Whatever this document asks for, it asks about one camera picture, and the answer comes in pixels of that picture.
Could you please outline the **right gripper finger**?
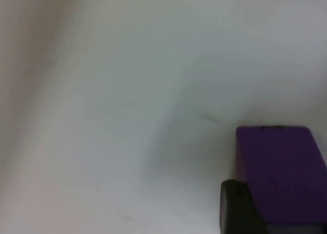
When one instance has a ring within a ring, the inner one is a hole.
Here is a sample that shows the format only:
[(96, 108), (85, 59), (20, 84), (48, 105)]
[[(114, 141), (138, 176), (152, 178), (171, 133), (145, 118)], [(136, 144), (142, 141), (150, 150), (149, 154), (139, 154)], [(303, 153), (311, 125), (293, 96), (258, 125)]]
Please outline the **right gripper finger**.
[(267, 224), (247, 184), (228, 179), (221, 183), (220, 233), (326, 233), (326, 224)]

